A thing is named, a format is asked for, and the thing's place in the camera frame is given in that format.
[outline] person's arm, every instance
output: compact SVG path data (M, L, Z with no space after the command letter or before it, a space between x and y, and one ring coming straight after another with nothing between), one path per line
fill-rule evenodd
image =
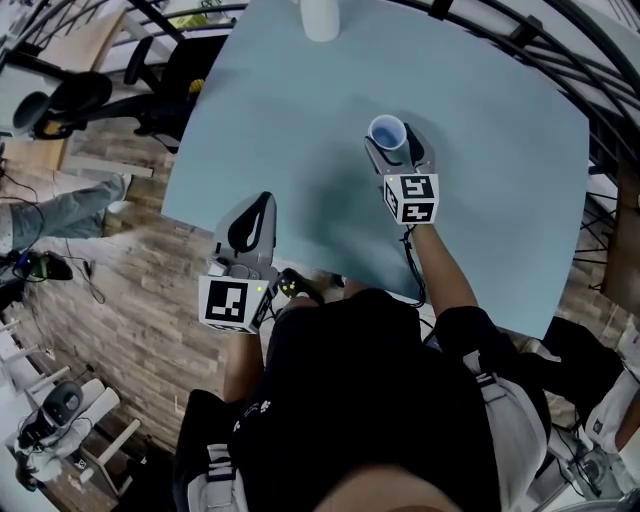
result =
M616 448L622 450L640 429L640 391L636 393L616 432Z
M263 371L260 336L232 336L228 343L222 399L231 403L247 398L260 381Z
M467 278L433 225L419 224L411 234L436 317L449 308L477 306Z

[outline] curved metal frame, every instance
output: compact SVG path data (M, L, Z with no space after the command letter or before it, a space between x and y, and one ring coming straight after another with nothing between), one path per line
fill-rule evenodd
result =
M45 16L43 16L40 20L34 23L29 27L28 35L23 34L24 40L27 37L31 36L34 32L34 29L37 26L41 26L41 23L46 22L47 19L52 17L51 11L56 11L56 13L62 8L63 5L70 4L73 0L62 0L58 5L54 8L50 9ZM39 43L43 43L45 41L51 40L52 36L57 33L62 28L67 25L72 25L75 21L81 16L85 15L87 12L95 10L102 5L106 0L98 0L94 2L91 6L82 9L78 14L66 20L60 26L56 28L52 33L47 34ZM133 4L128 11L134 9L143 9L146 11L148 8L152 7L154 4L159 3L161 0L149 0L148 2L144 2L144 6L140 4L141 0L134 0L131 3ZM532 48L538 48L545 51L551 51L554 54L557 54L559 57L564 57L568 59L568 62L564 62L560 58L554 58L553 56L540 55L539 53L529 52L526 49L521 48L517 44L508 37L500 34L496 34L489 29L478 25L475 22L469 21L459 15L452 14L449 12L449 7L453 0L433 0L433 4L429 5L423 3L420 0L389 0L392 3L396 3L399 5L403 5L406 7L411 7L423 12L430 14L431 16L436 17L437 19L447 20L464 29L468 30L475 36L480 38L485 38L491 41L493 44L497 45L500 49L508 53L510 56L516 58L519 62L524 65L534 67L548 76L552 81L554 81L561 92L563 92L569 101L571 101L577 108L579 108L590 120L597 121L600 125L606 130L608 130L616 140L617 144L624 150L625 156L628 157L635 164L638 164L640 167L640 159L636 155L636 144L637 140L640 140L640 127L638 123L635 121L633 116L630 114L627 106L634 109L639 109L640 105L640 75L635 70L633 65L624 55L624 53L616 46L616 44L609 38L609 36L595 23L589 16L586 14L579 6L574 5L571 2L566 2L565 0L543 0L547 5L549 5L552 9L554 9L558 14L566 18L570 23L576 26L595 46L602 51L602 53L609 59L615 69L609 69L607 66L604 66L600 63L592 61L591 59L575 55L571 52L566 46L564 46L558 39L553 37L551 34L546 32L543 27L536 24L536 20L531 20L526 16L518 13L512 8L500 3L499 0L478 0L482 4L492 8L493 10L503 14L504 16L514 20L517 22L520 27L525 28L529 32L535 34L536 37L539 37L543 41L531 41L530 46ZM437 9L437 12L434 11L436 8L436 3L440 5L440 9ZM187 16L193 14L206 14L208 12L224 12L224 11L234 11L234 10L243 10L246 8L245 4L230 4L226 6L215 6L215 7L205 7L200 9L189 9L185 11L180 11L176 13L171 13L170 15L162 15L164 18L164 22L171 18L177 18L180 16ZM152 20L145 20L142 23L148 24L151 23ZM225 23L219 25L209 25L203 27L190 27L185 29L180 29L176 32L186 32L186 31L200 31L200 30L223 30L223 29L231 29L233 28L232 23ZM157 34L153 34L154 36L162 35L164 32L160 32ZM181 34L176 33L175 37L183 37ZM126 44L133 40L125 40L119 41L116 43L117 45ZM607 73L611 78L599 76L592 68L597 69L603 73ZM599 108L594 106L590 101L585 99L582 94L565 78L570 80L576 80L581 83L587 84L594 89L600 91L617 109L619 114L625 120L625 124L628 125L632 134L632 141L627 142L624 137L616 130L614 126L609 122L609 120L599 111ZM620 80L622 83L616 83L615 80ZM601 140L599 135L601 134L600 129L598 129L598 134L591 133L591 140L601 148L607 156L612 158L613 161L617 162L617 158L614 155L615 150L612 152L609 147Z
M562 53L562 55L567 57L580 71L582 71L585 75L587 75L597 85L597 88L600 89L600 91L602 91L602 93L607 97L607 99L609 101L611 101L611 103L618 109L620 114L622 114L622 116L627 120L629 125L635 131L636 137L638 137L638 139L640 140L640 128L638 128L638 125L637 125L635 119L633 117L631 117L631 115L629 114L627 109L624 106L622 106L622 104L620 103L618 98L616 98L616 96L613 95L611 93L611 91L609 91L609 89L604 85L602 80L598 76L596 76L596 74L593 71L591 71L591 69L589 69L587 66L585 66L580 61L580 59L578 59L566 46L564 46L560 41L558 41L551 34L545 32L544 30L540 30L536 25L531 23L531 21L529 21L525 16L523 16L520 13L514 11L510 7L507 7L507 6L503 5L503 4L501 4L497 0L478 0L478 1L483 3L483 4L485 4L485 5L488 5L489 7L492 7L493 9L495 9L498 12L504 14L505 16L509 16L511 19L517 21L521 25L524 25L524 26L534 30L539 37L544 39L552 47L559 49L560 52Z
M602 30L588 14L573 2L567 2L565 0L542 1L562 14L573 25L579 28L580 31L587 36L602 53L604 53L604 55L624 77L625 81L631 85L634 92L640 97L640 75L638 75L633 64L629 62L627 56L620 51L606 32Z
M403 5L405 7L411 7L423 12L430 14L431 6L420 2L419 0L388 0L389 2ZM562 89L564 89L568 94L567 99L571 101L577 108L579 108L589 119L597 119L603 126L605 126L616 138L617 142L620 144L622 148L624 148L625 153L628 158L640 166L640 160L635 155L635 152L632 148L627 144L627 141L618 133L618 131L609 123L609 121L599 112L588 100L586 100L580 92L575 89L571 84L561 78L555 71L550 69L544 63L537 60L535 57L531 56L526 50L514 45L508 38L502 35L495 34L489 29L486 29L477 23L466 20L461 16L447 13L447 16L444 18L447 21L450 21L456 25L459 25L467 30L469 30L474 35L480 35L480 37L486 38L493 43L499 45L501 48L505 48L509 50L509 53L512 56L518 56L520 59L525 61L528 65L535 67L546 76L548 76L551 80L553 80L556 84L558 84ZM617 158L611 152L611 150L604 144L604 142L593 133L591 134L591 139L605 152L608 156L612 157L614 161L617 161Z

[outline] black and white marker cube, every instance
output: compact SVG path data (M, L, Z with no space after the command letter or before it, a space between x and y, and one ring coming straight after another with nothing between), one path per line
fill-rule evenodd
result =
M384 176L384 201L398 224L432 224L438 200L437 174Z
M257 333L273 292L269 281L200 276L199 319L220 331Z

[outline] black shirt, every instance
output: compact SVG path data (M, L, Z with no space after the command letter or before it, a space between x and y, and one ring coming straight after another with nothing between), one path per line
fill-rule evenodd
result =
M251 512L312 511L348 473L384 463L429 481L464 510L499 510L484 401L460 353L446 348L447 330L499 333L477 308L458 310L441 325L438 352L422 344L416 310L378 290L286 312L246 404L204 412L190 401L178 445L178 501L206 471L188 454L222 442ZM187 423L207 438L197 441Z

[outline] hair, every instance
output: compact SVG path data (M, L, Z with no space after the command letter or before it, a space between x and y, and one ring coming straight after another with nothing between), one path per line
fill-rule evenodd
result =
M389 510L389 512L442 512L439 508L425 507L424 505L410 505Z

